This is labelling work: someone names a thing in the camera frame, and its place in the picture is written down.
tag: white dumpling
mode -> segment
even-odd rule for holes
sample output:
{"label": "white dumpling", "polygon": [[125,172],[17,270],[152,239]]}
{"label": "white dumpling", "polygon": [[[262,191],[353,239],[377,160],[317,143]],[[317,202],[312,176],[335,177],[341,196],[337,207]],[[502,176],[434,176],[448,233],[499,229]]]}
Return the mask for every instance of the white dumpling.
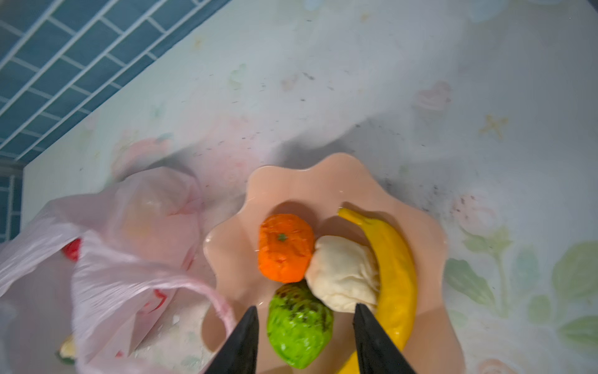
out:
{"label": "white dumpling", "polygon": [[362,303],[376,312],[380,277],[368,247],[340,236],[319,238],[305,279],[314,296],[333,311],[354,313]]}

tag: white table surface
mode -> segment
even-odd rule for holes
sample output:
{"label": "white table surface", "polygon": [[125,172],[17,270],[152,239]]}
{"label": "white table surface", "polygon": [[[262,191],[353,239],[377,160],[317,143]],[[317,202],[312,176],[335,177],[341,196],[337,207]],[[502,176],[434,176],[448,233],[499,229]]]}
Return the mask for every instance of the white table surface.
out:
{"label": "white table surface", "polygon": [[[23,223],[168,157],[197,175],[207,233],[256,167],[345,151],[447,231],[468,373],[596,373],[598,13],[549,2],[476,23],[492,7],[232,0],[25,168]],[[138,355],[197,372],[192,299]]]}

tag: red object in bag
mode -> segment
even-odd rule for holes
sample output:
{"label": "red object in bag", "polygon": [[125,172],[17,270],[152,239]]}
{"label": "red object in bag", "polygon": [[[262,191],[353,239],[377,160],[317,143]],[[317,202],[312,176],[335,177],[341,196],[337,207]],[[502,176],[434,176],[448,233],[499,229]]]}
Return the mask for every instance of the red object in bag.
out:
{"label": "red object in bag", "polygon": [[81,238],[77,238],[69,244],[62,247],[61,251],[64,253],[67,259],[73,262],[77,262],[79,259],[79,247],[81,246]]}

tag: cream-colored toy food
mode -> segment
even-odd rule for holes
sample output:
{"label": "cream-colored toy food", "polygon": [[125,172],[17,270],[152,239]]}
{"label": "cream-colored toy food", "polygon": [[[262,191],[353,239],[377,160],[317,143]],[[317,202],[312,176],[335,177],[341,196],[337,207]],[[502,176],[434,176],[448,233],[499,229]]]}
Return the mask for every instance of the cream-colored toy food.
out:
{"label": "cream-colored toy food", "polygon": [[370,249],[340,236],[323,236],[315,248],[305,273],[312,293],[333,311],[354,313],[363,303],[375,312],[380,278]]}

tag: toy orange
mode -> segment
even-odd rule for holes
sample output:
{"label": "toy orange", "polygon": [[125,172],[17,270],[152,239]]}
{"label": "toy orange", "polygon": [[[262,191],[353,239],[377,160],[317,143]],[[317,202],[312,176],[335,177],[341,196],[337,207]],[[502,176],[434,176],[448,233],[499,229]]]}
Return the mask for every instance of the toy orange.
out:
{"label": "toy orange", "polygon": [[260,226],[258,264],[276,282],[303,279],[313,254],[313,230],[294,214],[271,215]]}

